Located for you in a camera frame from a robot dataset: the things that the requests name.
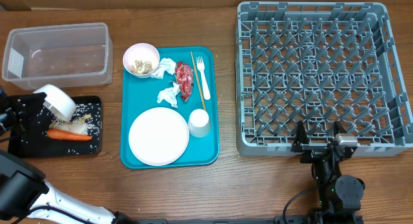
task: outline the wooden chopstick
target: wooden chopstick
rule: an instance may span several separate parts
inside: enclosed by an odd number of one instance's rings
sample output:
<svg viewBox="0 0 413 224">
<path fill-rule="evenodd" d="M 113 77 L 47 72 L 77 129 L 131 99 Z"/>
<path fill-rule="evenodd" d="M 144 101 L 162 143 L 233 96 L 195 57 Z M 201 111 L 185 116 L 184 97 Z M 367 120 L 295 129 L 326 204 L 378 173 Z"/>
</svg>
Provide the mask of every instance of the wooden chopstick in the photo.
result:
<svg viewBox="0 0 413 224">
<path fill-rule="evenodd" d="M 191 52 L 191 57 L 192 57 L 192 64 L 194 65 L 196 82 L 198 83 L 199 95 L 201 96 L 202 107 L 204 108 L 205 111 L 207 111 L 205 108 L 204 97 L 202 96 L 201 84 L 199 83 L 198 73 L 196 71 L 196 66 L 195 66 L 195 61 L 194 61 L 194 55 L 192 54 L 192 52 Z"/>
</svg>

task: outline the cable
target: cable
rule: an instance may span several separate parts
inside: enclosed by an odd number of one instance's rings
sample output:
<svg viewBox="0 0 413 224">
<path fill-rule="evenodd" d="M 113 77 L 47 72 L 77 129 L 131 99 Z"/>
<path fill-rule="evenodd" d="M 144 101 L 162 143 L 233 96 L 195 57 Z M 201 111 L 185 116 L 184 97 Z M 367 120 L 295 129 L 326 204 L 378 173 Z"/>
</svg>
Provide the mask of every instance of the cable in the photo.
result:
<svg viewBox="0 0 413 224">
<path fill-rule="evenodd" d="M 284 223 L 285 223 L 285 224 L 289 224 L 288 221 L 287 221 L 287 218 L 285 217 L 285 213 L 287 212 L 288 206 L 289 206 L 295 199 L 297 199 L 297 198 L 299 198 L 300 196 L 305 195 L 305 194 L 307 194 L 307 193 L 309 193 L 309 192 L 312 192 L 313 190 L 316 190 L 317 188 L 319 188 L 319 186 L 312 187 L 312 188 L 308 188 L 308 189 L 300 192 L 299 194 L 295 195 L 294 197 L 292 197 L 292 198 L 287 202 L 287 204 L 284 206 L 284 210 L 283 210 L 283 220 L 284 220 Z"/>
<path fill-rule="evenodd" d="M 76 217 L 76 216 L 73 215 L 73 214 L 69 214 L 68 212 L 66 212 L 66 211 L 64 211 L 64 210 L 61 210 L 61 209 L 58 209 L 58 208 L 55 208 L 55 207 L 51 207 L 51 206 L 48 206 L 48 205 L 43 205 L 43 206 L 36 207 L 36 208 L 33 208 L 33 209 L 29 210 L 28 213 L 27 213 L 27 216 L 31 215 L 31 213 L 33 213 L 34 211 L 41 210 L 41 209 L 53 210 L 53 211 L 56 211 L 56 212 L 58 212 L 58 213 L 64 214 L 64 215 L 68 216 L 69 218 L 72 218 L 72 219 L 74 219 L 74 220 L 76 220 L 76 221 L 78 221 L 78 222 L 80 222 L 80 223 L 92 224 L 91 222 L 82 220 L 82 219 Z M 23 219 L 25 219 L 26 217 L 19 218 L 19 219 L 15 220 L 14 222 L 12 222 L 12 224 L 17 224 L 17 223 L 19 223 L 20 221 L 22 221 Z"/>
<path fill-rule="evenodd" d="M 13 140 L 13 139 L 15 139 L 15 136 L 14 137 L 6 137 L 4 139 L 0 139 L 0 143 L 2 143 L 4 141 L 8 141 L 8 140 Z"/>
</svg>

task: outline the dish rack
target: dish rack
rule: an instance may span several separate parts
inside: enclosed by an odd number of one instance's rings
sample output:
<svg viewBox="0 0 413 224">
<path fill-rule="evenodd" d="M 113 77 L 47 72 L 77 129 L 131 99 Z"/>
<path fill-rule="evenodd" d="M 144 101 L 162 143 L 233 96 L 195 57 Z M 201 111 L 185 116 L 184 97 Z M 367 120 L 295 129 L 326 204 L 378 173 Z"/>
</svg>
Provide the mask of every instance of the dish rack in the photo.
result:
<svg viewBox="0 0 413 224">
<path fill-rule="evenodd" d="M 299 121 L 317 146 L 333 140 L 339 121 L 357 137 L 354 156 L 395 156 L 413 146 L 412 112 L 384 5 L 243 2 L 237 11 L 242 155 L 294 155 Z"/>
</svg>

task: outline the plastic fork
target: plastic fork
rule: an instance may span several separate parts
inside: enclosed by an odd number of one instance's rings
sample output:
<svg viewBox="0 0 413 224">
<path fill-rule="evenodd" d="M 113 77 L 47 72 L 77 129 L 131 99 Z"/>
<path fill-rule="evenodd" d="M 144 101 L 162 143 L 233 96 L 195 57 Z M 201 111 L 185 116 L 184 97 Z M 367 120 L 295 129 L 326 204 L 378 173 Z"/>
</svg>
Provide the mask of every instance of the plastic fork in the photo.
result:
<svg viewBox="0 0 413 224">
<path fill-rule="evenodd" d="M 204 94 L 204 99 L 209 100 L 211 99 L 211 94 L 209 92 L 207 79 L 205 77 L 205 64 L 202 57 L 196 57 L 196 67 L 198 68 L 199 72 L 201 73 L 201 80 L 202 80 L 202 93 Z"/>
</svg>

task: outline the carrot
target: carrot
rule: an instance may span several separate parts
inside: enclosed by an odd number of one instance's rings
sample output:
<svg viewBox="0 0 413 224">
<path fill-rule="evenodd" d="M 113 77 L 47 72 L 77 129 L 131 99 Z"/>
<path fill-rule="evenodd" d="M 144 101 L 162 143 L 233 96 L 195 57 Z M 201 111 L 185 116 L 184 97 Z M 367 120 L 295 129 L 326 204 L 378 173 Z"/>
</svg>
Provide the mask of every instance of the carrot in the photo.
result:
<svg viewBox="0 0 413 224">
<path fill-rule="evenodd" d="M 50 129 L 47 131 L 47 136 L 52 139 L 73 140 L 73 141 L 88 141 L 92 137 L 82 134 L 75 134 L 65 130 Z"/>
</svg>

